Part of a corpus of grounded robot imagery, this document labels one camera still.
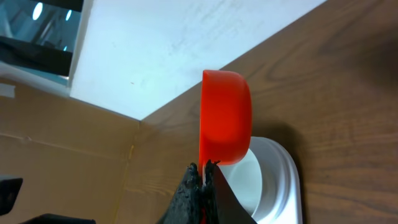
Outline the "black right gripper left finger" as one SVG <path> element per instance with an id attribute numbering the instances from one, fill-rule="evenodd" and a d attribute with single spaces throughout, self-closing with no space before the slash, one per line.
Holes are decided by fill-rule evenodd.
<path id="1" fill-rule="evenodd" d="M 195 163 L 183 175 L 158 224 L 199 224 L 201 222 L 201 177 Z"/>

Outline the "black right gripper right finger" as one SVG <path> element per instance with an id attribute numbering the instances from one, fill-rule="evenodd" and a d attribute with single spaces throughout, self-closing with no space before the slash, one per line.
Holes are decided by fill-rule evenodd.
<path id="1" fill-rule="evenodd" d="M 256 224 L 256 221 L 237 200 L 218 163 L 219 161 L 209 160 L 205 166 L 203 222 L 206 224 Z"/>

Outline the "red plastic measuring scoop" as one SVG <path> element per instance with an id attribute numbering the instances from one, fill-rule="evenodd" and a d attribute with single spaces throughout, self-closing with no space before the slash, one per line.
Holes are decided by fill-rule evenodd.
<path id="1" fill-rule="evenodd" d="M 198 171 L 208 161 L 235 164 L 246 155 L 252 134 L 252 101 L 242 75 L 204 70 L 201 83 Z"/>

